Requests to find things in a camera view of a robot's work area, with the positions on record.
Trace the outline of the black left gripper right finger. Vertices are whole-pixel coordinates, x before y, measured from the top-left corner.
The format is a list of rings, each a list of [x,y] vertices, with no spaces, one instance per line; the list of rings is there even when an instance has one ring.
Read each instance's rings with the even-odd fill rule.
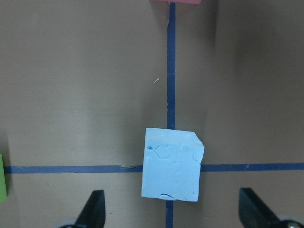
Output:
[[[255,194],[251,188],[240,188],[238,216],[244,228],[284,228],[274,212]]]

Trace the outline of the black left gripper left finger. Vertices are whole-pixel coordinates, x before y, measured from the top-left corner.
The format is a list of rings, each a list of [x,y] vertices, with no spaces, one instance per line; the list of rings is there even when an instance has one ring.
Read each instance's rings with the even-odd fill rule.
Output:
[[[78,216],[74,228],[103,228],[105,225],[104,190],[94,190]]]

